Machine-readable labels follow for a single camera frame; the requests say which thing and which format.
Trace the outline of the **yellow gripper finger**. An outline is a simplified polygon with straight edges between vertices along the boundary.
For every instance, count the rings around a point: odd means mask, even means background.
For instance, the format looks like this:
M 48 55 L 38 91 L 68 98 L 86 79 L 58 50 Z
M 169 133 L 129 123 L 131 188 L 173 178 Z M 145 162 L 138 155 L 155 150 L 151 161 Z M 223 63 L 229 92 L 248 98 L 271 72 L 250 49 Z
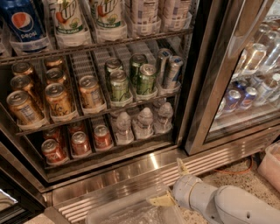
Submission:
M 172 207 L 176 205 L 175 199 L 168 191 L 166 191 L 162 195 L 147 198 L 146 200 L 148 203 L 156 207 Z
M 177 165 L 178 165 L 178 174 L 180 176 L 185 176 L 185 175 L 189 174 L 189 171 L 188 171 L 186 165 L 180 158 L 177 158 Z

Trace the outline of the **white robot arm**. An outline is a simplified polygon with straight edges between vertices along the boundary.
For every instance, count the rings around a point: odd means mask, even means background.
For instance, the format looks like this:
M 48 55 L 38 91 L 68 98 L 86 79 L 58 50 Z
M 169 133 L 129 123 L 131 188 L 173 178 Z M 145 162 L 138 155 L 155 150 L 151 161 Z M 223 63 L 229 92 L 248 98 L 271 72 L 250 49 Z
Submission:
M 196 211 L 210 224 L 280 224 L 280 211 L 255 195 L 233 185 L 209 185 L 192 175 L 181 159 L 177 163 L 179 178 L 172 192 L 149 197 L 149 204 Z

